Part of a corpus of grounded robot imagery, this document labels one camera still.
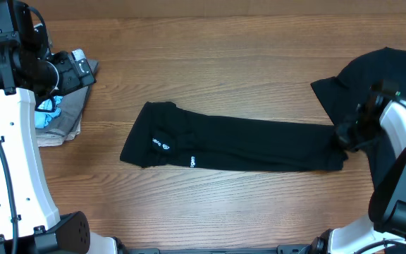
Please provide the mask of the black t-shirt white label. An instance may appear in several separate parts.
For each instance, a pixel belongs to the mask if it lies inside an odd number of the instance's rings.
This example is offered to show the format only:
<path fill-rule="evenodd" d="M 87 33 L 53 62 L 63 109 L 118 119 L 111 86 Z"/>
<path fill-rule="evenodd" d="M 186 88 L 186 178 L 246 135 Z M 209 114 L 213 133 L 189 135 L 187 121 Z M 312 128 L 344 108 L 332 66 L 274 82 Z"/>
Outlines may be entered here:
<path fill-rule="evenodd" d="M 351 61 L 337 76 L 311 83 L 322 107 L 334 124 L 355 113 L 358 104 L 364 104 L 370 87 L 380 81 L 399 85 L 406 98 L 406 51 L 383 48 L 362 55 Z M 306 169 L 338 171 L 347 155 L 338 145 L 332 126 L 301 127 L 292 134 L 287 144 L 290 149 L 300 148 L 295 158 L 303 159 Z"/>

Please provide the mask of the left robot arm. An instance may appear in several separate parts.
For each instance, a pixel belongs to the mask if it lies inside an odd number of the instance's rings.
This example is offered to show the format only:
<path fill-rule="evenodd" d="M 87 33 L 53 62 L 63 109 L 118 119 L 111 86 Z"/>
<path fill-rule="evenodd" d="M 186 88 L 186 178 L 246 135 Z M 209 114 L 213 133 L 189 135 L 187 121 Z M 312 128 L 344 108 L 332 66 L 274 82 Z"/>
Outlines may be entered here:
<path fill-rule="evenodd" d="M 90 230 L 83 212 L 62 215 L 49 192 L 35 131 L 35 108 L 94 83 L 84 53 L 42 56 L 0 42 L 0 253 L 122 253 Z"/>

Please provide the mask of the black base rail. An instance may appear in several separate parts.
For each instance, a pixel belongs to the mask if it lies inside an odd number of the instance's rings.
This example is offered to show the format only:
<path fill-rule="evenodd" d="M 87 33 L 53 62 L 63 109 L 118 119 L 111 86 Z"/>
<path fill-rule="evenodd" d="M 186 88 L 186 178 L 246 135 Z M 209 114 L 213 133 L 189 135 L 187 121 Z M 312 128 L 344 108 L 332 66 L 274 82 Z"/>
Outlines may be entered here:
<path fill-rule="evenodd" d="M 123 248 L 122 254 L 307 254 L 310 245 L 279 245 L 275 248 L 213 248 L 160 250 L 158 248 Z"/>

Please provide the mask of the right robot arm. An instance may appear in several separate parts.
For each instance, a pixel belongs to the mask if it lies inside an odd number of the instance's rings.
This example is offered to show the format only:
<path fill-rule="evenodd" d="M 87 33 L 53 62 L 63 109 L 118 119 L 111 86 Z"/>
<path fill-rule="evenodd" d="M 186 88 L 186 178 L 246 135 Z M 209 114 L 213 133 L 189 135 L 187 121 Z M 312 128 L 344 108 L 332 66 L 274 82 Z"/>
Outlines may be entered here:
<path fill-rule="evenodd" d="M 406 248 L 406 101 L 399 92 L 373 92 L 357 110 L 357 118 L 337 127 L 340 143 L 353 151 L 376 134 L 385 133 L 395 161 L 373 192 L 368 213 L 337 229 L 329 229 L 302 253 L 375 253 Z"/>

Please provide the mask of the folded light blue shirt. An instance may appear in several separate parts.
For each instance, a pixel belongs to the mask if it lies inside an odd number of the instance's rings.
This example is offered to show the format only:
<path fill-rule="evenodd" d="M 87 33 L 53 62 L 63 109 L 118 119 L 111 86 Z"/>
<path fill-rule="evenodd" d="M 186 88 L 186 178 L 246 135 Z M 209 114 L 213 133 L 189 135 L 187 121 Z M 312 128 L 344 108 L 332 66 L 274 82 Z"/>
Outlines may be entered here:
<path fill-rule="evenodd" d="M 35 128 L 46 128 L 54 119 L 61 114 L 59 107 L 62 102 L 62 96 L 54 96 L 53 99 L 43 101 L 35 111 Z"/>

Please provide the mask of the black polo shirt Sydrogen logo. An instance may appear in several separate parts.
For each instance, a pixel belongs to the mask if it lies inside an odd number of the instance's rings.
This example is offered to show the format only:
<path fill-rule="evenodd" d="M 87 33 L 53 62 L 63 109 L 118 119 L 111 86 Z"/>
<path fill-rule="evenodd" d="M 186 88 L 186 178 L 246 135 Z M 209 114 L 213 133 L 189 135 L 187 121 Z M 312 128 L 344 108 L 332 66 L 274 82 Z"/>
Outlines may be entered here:
<path fill-rule="evenodd" d="M 347 159 L 332 126 L 208 116 L 148 102 L 120 160 L 231 171 L 340 171 Z"/>

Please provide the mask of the folded beige garment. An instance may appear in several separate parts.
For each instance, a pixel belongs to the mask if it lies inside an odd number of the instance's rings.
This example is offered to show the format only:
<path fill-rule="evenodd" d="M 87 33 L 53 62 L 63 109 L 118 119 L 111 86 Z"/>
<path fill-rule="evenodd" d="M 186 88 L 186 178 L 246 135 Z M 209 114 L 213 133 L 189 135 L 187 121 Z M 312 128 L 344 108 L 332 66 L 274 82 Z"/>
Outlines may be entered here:
<path fill-rule="evenodd" d="M 81 133 L 81 120 L 81 116 L 75 120 L 59 116 L 53 119 L 45 128 L 36 128 L 38 146 L 53 147 L 62 145 L 66 141 L 74 140 Z"/>

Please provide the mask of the folded grey garment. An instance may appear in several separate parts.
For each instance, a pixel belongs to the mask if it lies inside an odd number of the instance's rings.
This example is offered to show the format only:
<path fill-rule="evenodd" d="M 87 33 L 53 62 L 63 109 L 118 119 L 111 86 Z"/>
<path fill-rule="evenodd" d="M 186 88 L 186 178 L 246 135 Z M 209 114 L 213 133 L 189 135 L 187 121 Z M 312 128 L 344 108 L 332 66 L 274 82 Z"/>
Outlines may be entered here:
<path fill-rule="evenodd" d="M 60 116 L 69 117 L 72 118 L 72 120 L 82 116 L 91 89 L 92 86 L 87 86 L 63 96 L 62 102 L 59 105 L 61 108 Z"/>

